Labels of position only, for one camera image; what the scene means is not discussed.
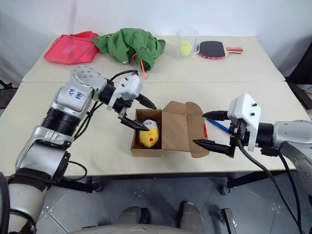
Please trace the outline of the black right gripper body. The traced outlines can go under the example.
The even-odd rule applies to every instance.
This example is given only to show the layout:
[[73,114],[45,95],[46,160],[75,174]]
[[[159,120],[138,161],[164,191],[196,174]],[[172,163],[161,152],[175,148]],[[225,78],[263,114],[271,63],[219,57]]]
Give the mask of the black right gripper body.
[[237,123],[231,121],[229,127],[230,149],[229,157],[234,157],[234,152],[238,146],[237,141],[240,140],[243,146],[248,146],[250,132],[247,130],[246,123],[239,120]]

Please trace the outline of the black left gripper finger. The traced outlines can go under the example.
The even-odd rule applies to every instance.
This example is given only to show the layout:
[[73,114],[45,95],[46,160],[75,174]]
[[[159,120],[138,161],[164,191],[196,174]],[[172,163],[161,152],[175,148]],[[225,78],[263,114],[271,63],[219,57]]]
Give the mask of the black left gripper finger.
[[157,107],[153,104],[153,102],[150,101],[147,97],[145,97],[142,94],[139,94],[139,96],[137,97],[137,100],[141,105],[149,109],[157,109]]
[[134,130],[138,131],[149,131],[150,129],[146,127],[143,123],[137,121],[137,120],[131,120],[127,117],[124,117],[121,119],[121,123],[125,126],[128,126]]

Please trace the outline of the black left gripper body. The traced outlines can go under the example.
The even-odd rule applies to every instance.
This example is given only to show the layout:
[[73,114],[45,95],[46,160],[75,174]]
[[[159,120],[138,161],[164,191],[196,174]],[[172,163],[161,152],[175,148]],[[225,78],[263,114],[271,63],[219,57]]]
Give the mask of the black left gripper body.
[[130,108],[133,104],[133,100],[124,100],[123,98],[119,97],[115,100],[114,104],[110,104],[110,101],[107,103],[107,110],[111,111],[114,110],[118,113],[119,119],[127,119],[127,109]]

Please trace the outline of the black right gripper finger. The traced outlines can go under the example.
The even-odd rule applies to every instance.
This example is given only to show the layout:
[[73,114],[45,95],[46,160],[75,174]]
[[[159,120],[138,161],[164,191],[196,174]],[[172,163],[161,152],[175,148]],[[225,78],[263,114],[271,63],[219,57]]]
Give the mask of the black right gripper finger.
[[229,120],[228,118],[228,112],[227,111],[211,111],[211,112],[206,112],[202,115],[202,117],[206,119],[211,119],[211,120],[217,120],[217,121],[225,121]]
[[223,144],[215,143],[211,140],[206,139],[194,139],[193,143],[196,145],[212,152],[220,153],[229,156],[230,155],[230,147]]

